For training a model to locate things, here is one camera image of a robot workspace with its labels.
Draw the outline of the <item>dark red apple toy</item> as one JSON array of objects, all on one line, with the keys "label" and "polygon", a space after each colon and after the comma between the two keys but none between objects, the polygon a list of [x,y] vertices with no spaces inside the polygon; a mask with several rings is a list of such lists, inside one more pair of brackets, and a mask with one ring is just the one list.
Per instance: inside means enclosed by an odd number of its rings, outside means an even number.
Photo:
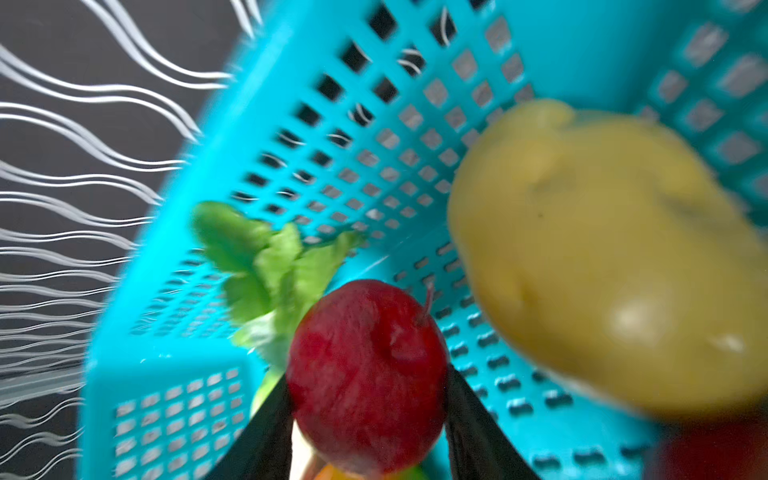
[{"label": "dark red apple toy", "polygon": [[355,280],[304,316],[286,381],[295,421],[334,467],[379,479],[420,463],[446,421],[449,356],[428,309]]}]

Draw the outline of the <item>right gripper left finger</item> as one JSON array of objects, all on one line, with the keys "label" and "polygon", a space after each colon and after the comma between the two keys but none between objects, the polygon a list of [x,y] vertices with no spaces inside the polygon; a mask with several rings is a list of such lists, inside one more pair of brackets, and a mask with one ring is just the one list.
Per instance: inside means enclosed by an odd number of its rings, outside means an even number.
[{"label": "right gripper left finger", "polygon": [[290,467],[290,420],[293,404],[285,376],[286,396],[282,412],[259,414],[251,419],[232,447],[206,475],[206,480],[288,480]]}]

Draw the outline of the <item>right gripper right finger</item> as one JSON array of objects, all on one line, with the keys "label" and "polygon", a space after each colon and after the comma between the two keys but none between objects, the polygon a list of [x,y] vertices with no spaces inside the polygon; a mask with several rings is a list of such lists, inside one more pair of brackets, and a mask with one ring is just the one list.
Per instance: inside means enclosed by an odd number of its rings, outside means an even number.
[{"label": "right gripper right finger", "polygon": [[540,479],[452,365],[446,395],[445,431],[453,479]]}]

